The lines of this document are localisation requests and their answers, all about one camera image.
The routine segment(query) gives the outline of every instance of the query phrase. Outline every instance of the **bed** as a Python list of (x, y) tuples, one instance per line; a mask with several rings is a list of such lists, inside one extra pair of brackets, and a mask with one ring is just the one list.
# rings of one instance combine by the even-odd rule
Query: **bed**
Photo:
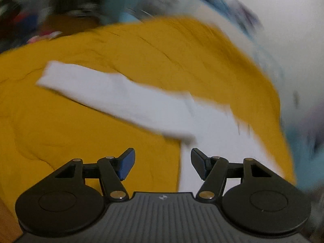
[[(294, 183), (279, 98), (269, 80), (216, 27), (190, 18), (157, 18), (40, 41), (0, 56), (0, 198), (13, 214), (23, 191), (67, 161), (94, 163), (128, 147), (136, 151), (124, 181), (130, 195), (178, 190), (179, 140), (36, 86), (52, 60), (119, 72), (137, 83), (229, 105)], [(99, 189), (96, 180), (86, 183)]]

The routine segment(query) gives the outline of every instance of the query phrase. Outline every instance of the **gray ribbed panel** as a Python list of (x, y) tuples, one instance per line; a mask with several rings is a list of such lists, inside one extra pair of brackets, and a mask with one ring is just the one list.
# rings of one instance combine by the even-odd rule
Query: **gray ribbed panel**
[(17, 243), (306, 243), (301, 235), (261, 239), (236, 230), (216, 206), (195, 201), (190, 193), (136, 193), (114, 203), (103, 218), (78, 234), (45, 239), (25, 234)]

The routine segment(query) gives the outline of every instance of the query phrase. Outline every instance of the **screw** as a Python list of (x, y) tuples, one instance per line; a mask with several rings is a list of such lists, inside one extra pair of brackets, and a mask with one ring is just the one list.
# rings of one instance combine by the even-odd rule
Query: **screw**
[(123, 199), (126, 196), (124, 191), (112, 191), (110, 196), (114, 199)]
[(203, 199), (212, 199), (215, 197), (215, 194), (211, 191), (202, 191), (199, 193), (199, 197)]

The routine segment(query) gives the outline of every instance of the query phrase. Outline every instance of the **white logo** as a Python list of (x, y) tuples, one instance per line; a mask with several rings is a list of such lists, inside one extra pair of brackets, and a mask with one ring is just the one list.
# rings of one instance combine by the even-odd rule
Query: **white logo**
[(161, 200), (165, 200), (165, 199), (167, 199), (167, 196), (166, 196), (166, 195), (160, 195), (160, 196), (159, 196), (159, 199), (161, 199)]

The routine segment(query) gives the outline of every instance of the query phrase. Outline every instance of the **white fabric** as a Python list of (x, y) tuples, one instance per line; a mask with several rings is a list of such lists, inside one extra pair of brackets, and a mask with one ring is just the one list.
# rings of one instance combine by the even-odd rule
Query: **white fabric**
[[(281, 175), (252, 129), (238, 123), (230, 109), (193, 99), (189, 93), (166, 92), (134, 83), (122, 74), (57, 61), (48, 63), (37, 85), (153, 132), (181, 139), (180, 192), (195, 194), (203, 183), (191, 164), (190, 153), (195, 147), (207, 156), (221, 156), (234, 163), (252, 157)], [(228, 180), (226, 190), (236, 184)]]

